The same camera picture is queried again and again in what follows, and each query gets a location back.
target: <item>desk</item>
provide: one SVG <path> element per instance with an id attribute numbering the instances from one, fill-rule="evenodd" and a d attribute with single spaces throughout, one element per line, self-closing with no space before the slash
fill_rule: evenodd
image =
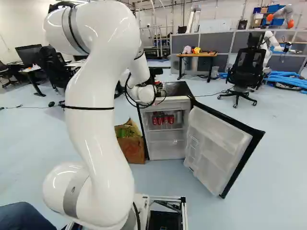
<path id="1" fill-rule="evenodd" d="M 82 67 L 84 64 L 85 64 L 85 61 L 81 60 L 81 61 L 76 61 L 76 62 L 70 63 L 70 64 L 66 65 L 65 67 L 68 67 L 68 68 Z M 148 64 L 148 67 L 152 67 L 152 68 L 163 68 L 163 69 L 170 69 L 171 68 L 169 61 L 164 61 L 164 62 L 148 61 L 147 64 Z"/>
<path id="2" fill-rule="evenodd" d="M 33 85 L 33 87 L 36 90 L 36 93 L 34 93 L 34 95 L 40 96 L 40 97 L 45 97 L 46 95 L 41 92 L 41 90 L 37 86 L 37 83 L 34 81 L 34 75 L 35 75 L 34 72 L 38 71 L 38 70 L 41 70 L 41 67 L 38 66 L 38 65 L 34 65 L 32 68 L 23 69 L 19 72 L 27 74 L 27 78 L 29 79 L 29 81 L 31 82 L 31 84 Z"/>
<path id="3" fill-rule="evenodd" d="M 211 80 L 211 72 L 212 72 L 212 66 L 213 66 L 213 58 L 217 56 L 217 52 L 203 52 L 199 54 L 177 54 L 177 57 L 179 57 L 179 77 L 177 80 L 180 80 L 183 76 L 181 73 L 181 66 L 182 66 L 182 59 L 187 57 L 202 57 L 202 58 L 210 58 L 210 70 L 209 70 L 209 76 L 207 79 L 207 82 L 210 82 Z"/>
<path id="4" fill-rule="evenodd" d="M 80 60 L 80 61 L 75 61 L 73 63 L 65 65 L 65 67 L 68 67 L 68 68 L 82 67 L 85 64 L 85 60 L 86 59 L 83 59 L 83 60 Z"/>

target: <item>fridge door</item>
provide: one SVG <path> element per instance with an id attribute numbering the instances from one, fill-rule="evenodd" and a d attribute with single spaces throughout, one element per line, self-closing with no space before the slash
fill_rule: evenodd
<path id="1" fill-rule="evenodd" d="M 191 104 L 184 165 L 212 194 L 225 198 L 265 132 L 195 99 Z"/>

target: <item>gray floor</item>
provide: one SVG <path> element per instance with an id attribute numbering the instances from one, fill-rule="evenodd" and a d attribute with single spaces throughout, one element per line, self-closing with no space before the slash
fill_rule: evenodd
<path id="1" fill-rule="evenodd" d="M 177 75 L 158 79 L 175 81 Z M 193 94 L 203 95 L 230 88 L 224 80 L 207 84 L 194 77 L 186 80 Z M 31 85 L 0 92 L 1 106 L 46 106 L 61 100 L 48 85 L 40 86 L 44 98 L 32 95 Z M 217 100 L 200 97 L 204 103 L 266 134 L 225 200 L 213 197 L 183 166 L 183 161 L 151 161 L 131 165 L 136 191 L 157 196 L 187 197 L 190 230 L 305 230 L 307 228 L 307 96 L 263 86 L 250 95 L 256 107 L 242 99 Z M 121 96 L 115 100 L 115 125 L 137 111 Z M 50 211 L 42 200 L 45 175 L 58 163 L 79 160 L 68 138 L 63 110 L 10 109 L 0 111 L 0 205 L 17 201 L 33 204 L 57 228 L 67 219 Z"/>

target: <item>chair base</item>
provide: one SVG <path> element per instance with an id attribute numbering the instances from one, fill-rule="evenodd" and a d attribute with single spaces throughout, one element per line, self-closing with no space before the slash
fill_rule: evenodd
<path id="1" fill-rule="evenodd" d="M 236 103 L 233 105 L 234 108 L 238 107 L 239 103 L 239 97 L 243 97 L 246 100 L 249 100 L 253 102 L 253 106 L 257 105 L 257 100 L 251 99 L 249 97 L 249 92 L 238 92 L 238 91 L 233 91 L 233 90 L 227 90 L 227 94 L 220 94 L 217 99 L 220 100 L 222 97 L 231 97 L 231 96 L 236 96 Z"/>
<path id="2" fill-rule="evenodd" d="M 8 85 L 16 85 L 16 84 L 18 84 L 18 81 L 16 81 L 16 80 L 10 80 L 10 79 L 9 79 L 9 81 L 8 81 L 7 83 L 5 83 L 5 84 L 2 85 L 2 88 L 7 87 Z"/>

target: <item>white robot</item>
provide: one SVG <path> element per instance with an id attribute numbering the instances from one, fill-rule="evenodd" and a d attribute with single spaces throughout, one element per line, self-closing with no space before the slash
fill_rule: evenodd
<path id="1" fill-rule="evenodd" d="M 273 46 L 274 47 L 274 51 L 279 51 L 279 52 L 292 52 L 295 54 L 301 53 L 302 51 L 299 50 L 294 50 L 294 49 L 290 49 L 292 43 L 288 42 L 286 43 L 286 45 L 284 47 L 281 47 L 279 42 L 277 41 L 277 39 L 275 38 L 275 36 L 273 35 L 272 31 L 267 30 L 264 34 L 264 38 L 262 40 L 262 43 L 260 45 L 261 49 L 265 49 L 266 53 L 265 53 L 265 58 L 264 58 L 264 62 L 263 62 L 263 67 L 266 67 L 271 56 L 272 56 L 272 51 L 269 49 L 269 47 Z"/>
<path id="2" fill-rule="evenodd" d="M 149 79 L 134 15 L 119 1 L 68 5 L 44 22 L 49 43 L 71 55 L 89 57 L 65 92 L 65 118 L 83 163 L 55 167 L 43 183 L 47 206 L 91 230 L 119 230 L 135 196 L 130 167 L 114 131 L 114 89 L 121 74 L 132 73 L 128 88 L 149 104 L 154 88 L 135 85 Z"/>

